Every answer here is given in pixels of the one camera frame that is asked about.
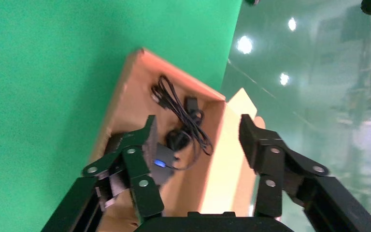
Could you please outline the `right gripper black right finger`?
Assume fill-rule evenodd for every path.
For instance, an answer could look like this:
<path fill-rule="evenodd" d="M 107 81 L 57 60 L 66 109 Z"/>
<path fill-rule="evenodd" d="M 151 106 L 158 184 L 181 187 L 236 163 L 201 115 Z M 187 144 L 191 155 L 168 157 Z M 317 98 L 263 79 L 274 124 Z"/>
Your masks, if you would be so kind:
<path fill-rule="evenodd" d="M 280 217 L 283 192 L 303 205 L 297 193 L 304 179 L 329 174 L 326 166 L 290 149 L 277 132 L 256 126 L 248 114 L 241 115 L 239 141 L 250 168 L 259 177 L 255 217 Z"/>

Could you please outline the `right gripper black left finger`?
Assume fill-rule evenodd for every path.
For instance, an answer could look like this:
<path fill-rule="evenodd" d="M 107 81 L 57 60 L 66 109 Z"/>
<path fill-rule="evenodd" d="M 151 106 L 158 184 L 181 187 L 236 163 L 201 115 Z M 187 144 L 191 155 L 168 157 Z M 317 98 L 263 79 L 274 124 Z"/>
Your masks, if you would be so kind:
<path fill-rule="evenodd" d="M 157 119 L 149 115 L 143 128 L 123 133 L 114 150 L 82 170 L 83 177 L 97 180 L 95 192 L 102 210 L 128 189 L 141 222 L 161 214 L 164 204 L 150 175 L 156 154 Z"/>

